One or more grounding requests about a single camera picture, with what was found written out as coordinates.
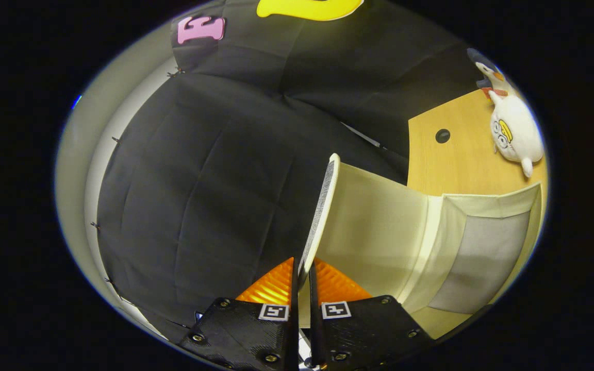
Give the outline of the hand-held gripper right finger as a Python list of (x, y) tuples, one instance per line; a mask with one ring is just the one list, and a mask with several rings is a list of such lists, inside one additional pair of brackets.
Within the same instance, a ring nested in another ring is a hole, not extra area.
[(434, 347), (393, 296), (373, 296), (322, 259), (309, 291), (311, 357), (323, 370), (389, 370)]

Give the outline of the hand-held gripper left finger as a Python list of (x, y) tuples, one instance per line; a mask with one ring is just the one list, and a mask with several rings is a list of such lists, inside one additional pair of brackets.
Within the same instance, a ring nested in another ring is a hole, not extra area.
[(224, 370), (299, 369), (298, 267), (288, 258), (238, 297), (217, 298), (180, 347)]

